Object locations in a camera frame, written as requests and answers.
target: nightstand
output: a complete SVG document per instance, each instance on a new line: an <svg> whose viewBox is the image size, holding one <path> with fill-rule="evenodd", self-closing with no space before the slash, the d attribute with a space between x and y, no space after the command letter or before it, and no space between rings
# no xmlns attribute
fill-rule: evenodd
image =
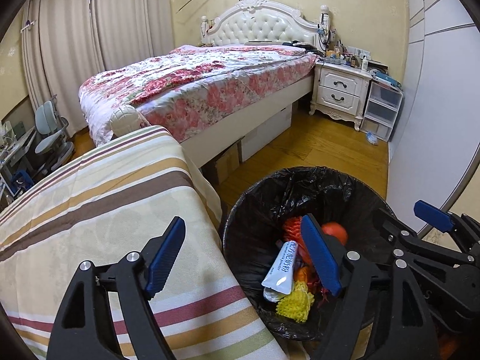
<svg viewBox="0 0 480 360"><path fill-rule="evenodd" d="M355 123L360 131L371 74L341 64L315 65L310 115L316 110L335 120Z"/></svg>

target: plastic bottle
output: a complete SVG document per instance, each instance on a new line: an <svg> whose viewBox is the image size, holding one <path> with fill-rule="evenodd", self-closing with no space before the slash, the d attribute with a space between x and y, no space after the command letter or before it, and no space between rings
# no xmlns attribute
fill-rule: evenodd
<svg viewBox="0 0 480 360"><path fill-rule="evenodd" d="M361 69L363 71L367 71L367 69L368 69L368 59L367 59L366 55L363 56L363 60L361 62Z"/></svg>

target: beige curtain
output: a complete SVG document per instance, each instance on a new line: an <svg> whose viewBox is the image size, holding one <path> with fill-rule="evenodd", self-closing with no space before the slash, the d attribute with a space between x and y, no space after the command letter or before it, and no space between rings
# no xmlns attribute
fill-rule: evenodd
<svg viewBox="0 0 480 360"><path fill-rule="evenodd" d="M40 49L39 12L40 0L27 0L23 11L23 25L26 25L28 20L34 22L34 25L22 32L22 57L28 95L34 109L51 97Z"/></svg>
<svg viewBox="0 0 480 360"><path fill-rule="evenodd" d="M40 46L52 93L58 95L58 112L70 123L69 134L87 126L78 90L100 72L90 20L90 0L41 0Z"/></svg>
<svg viewBox="0 0 480 360"><path fill-rule="evenodd" d="M173 24L170 0L146 0L147 18L154 56L173 50Z"/></svg>
<svg viewBox="0 0 480 360"><path fill-rule="evenodd" d="M58 95L70 135L86 127L78 100L91 76L173 49L170 0L28 0L22 53L37 109Z"/></svg>
<svg viewBox="0 0 480 360"><path fill-rule="evenodd" d="M107 70L153 56L145 0L93 0L92 6Z"/></svg>

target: chair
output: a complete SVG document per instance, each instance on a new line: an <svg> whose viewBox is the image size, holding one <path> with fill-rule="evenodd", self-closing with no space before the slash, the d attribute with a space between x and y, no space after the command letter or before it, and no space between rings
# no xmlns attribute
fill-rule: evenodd
<svg viewBox="0 0 480 360"><path fill-rule="evenodd" d="M44 175L66 164L74 153L74 144L67 141L68 120L58 115L53 102L55 98L56 96L40 105L35 112L37 131L43 136L46 135L46 138L35 148L35 154L43 155L53 151L47 162L38 171Z"/></svg>

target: striped fabric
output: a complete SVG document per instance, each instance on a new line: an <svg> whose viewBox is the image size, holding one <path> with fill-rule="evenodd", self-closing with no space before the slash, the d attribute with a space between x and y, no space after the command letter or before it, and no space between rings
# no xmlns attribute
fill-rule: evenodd
<svg viewBox="0 0 480 360"><path fill-rule="evenodd" d="M46 357L55 315L83 260L113 263L161 235L174 216L187 235L165 289L150 302L178 359L308 359L279 345L220 252L220 199L162 127L114 140L44 179L0 217L0 301ZM116 294L124 356L135 359Z"/></svg>

